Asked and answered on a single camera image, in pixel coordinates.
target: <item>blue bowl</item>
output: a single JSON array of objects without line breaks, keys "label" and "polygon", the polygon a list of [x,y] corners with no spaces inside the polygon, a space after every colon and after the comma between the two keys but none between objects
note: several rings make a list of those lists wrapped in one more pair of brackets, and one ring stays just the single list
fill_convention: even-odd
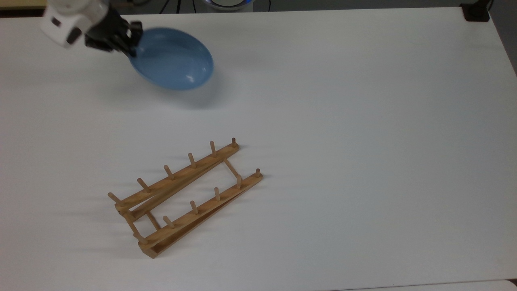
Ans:
[{"label": "blue bowl", "polygon": [[214,71],[206,46],[187,33],[164,27],[145,30],[136,57],[129,61],[151,83],[174,90],[199,87]]}]

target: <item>table surface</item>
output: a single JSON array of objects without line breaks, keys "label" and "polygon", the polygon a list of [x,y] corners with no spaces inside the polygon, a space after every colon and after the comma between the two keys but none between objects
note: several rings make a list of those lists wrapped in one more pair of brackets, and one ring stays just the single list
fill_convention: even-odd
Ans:
[{"label": "table surface", "polygon": [[[122,54],[65,50],[39,19],[0,19],[2,289],[517,277],[517,78],[492,22],[460,8],[137,18],[202,41],[211,80],[161,89]],[[158,258],[142,254],[107,193],[125,198],[232,137],[237,171],[265,179]],[[232,184],[220,165],[154,215]]]},{"label": "table surface", "polygon": [[451,283],[436,285],[419,285],[404,287],[387,287],[362,289],[364,291],[515,291],[517,287],[509,281],[485,281],[468,283]]}]

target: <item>black cable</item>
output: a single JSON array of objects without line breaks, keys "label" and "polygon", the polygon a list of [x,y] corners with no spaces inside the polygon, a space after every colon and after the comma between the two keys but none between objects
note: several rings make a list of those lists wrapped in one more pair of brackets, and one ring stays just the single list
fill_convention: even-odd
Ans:
[{"label": "black cable", "polygon": [[178,5],[176,6],[176,14],[179,14],[180,7],[181,7],[181,0],[178,0]]},{"label": "black cable", "polygon": [[162,12],[165,10],[165,7],[167,7],[168,3],[169,3],[169,0],[165,1],[165,4],[163,5],[162,9],[160,10],[160,13],[158,13],[158,14],[162,14]]}]

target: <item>gray floor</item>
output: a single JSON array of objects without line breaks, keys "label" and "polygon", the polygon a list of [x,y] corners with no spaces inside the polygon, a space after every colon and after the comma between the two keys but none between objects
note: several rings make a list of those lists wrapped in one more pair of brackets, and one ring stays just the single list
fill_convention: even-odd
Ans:
[{"label": "gray floor", "polygon": [[[121,3],[125,0],[112,0]],[[118,7],[121,14],[176,13],[178,0],[134,0],[136,7]],[[457,7],[475,0],[271,0],[271,11],[372,9],[408,7]],[[253,10],[267,11],[269,0],[256,0]],[[206,13],[203,0],[182,0],[179,13]],[[517,73],[517,0],[494,0],[490,11],[513,69]]]}]

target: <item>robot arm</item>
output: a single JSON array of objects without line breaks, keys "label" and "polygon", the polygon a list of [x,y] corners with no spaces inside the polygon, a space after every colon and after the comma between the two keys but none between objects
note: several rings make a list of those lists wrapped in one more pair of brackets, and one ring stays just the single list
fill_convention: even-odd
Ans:
[{"label": "robot arm", "polygon": [[131,57],[142,37],[142,23],[128,23],[105,0],[49,0],[40,27],[65,48],[84,34],[87,47]]}]

